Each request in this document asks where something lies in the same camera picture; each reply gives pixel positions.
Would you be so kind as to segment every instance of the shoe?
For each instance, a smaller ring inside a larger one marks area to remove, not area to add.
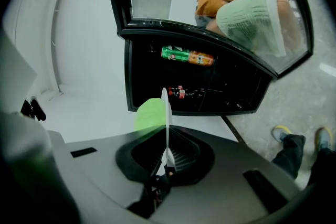
[[[292,133],[286,126],[283,126],[283,125],[275,126],[273,130],[271,131],[271,135],[279,143],[283,143],[283,139],[286,137],[287,134],[292,134]]]
[[[328,148],[332,150],[332,133],[329,128],[322,127],[317,130],[315,137],[316,148],[318,151],[321,151],[323,148]]]

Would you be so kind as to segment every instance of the jeans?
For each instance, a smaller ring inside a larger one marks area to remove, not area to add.
[[[298,176],[303,157],[303,146],[306,138],[302,135],[288,134],[283,139],[284,148],[272,161],[285,170],[294,179]],[[311,169],[308,185],[333,176],[336,164],[336,153],[328,148],[319,151],[316,162]]]

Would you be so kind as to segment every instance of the person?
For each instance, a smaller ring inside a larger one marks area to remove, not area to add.
[[[293,179],[297,178],[303,157],[303,147],[306,138],[303,135],[292,134],[290,130],[283,125],[276,126],[271,132],[273,138],[282,143],[284,148],[272,162],[286,171]],[[336,148],[333,146],[333,135],[327,127],[323,127],[316,132],[316,148],[318,151],[317,160],[315,161],[308,186],[330,179],[334,176],[333,169],[336,164]]]

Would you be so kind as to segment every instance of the gray floor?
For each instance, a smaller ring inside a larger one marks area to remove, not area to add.
[[[255,114],[230,116],[229,120],[248,146],[272,160],[281,145],[270,136],[279,124],[306,136],[304,157],[296,180],[304,188],[316,159],[314,135],[321,126],[336,134],[336,77],[321,64],[336,68],[336,28],[324,0],[308,0],[314,27],[314,55],[284,78],[273,82]]]

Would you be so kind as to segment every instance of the white cloth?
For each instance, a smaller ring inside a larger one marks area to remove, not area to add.
[[[234,0],[218,10],[216,20],[221,31],[244,48],[286,56],[277,0]]]

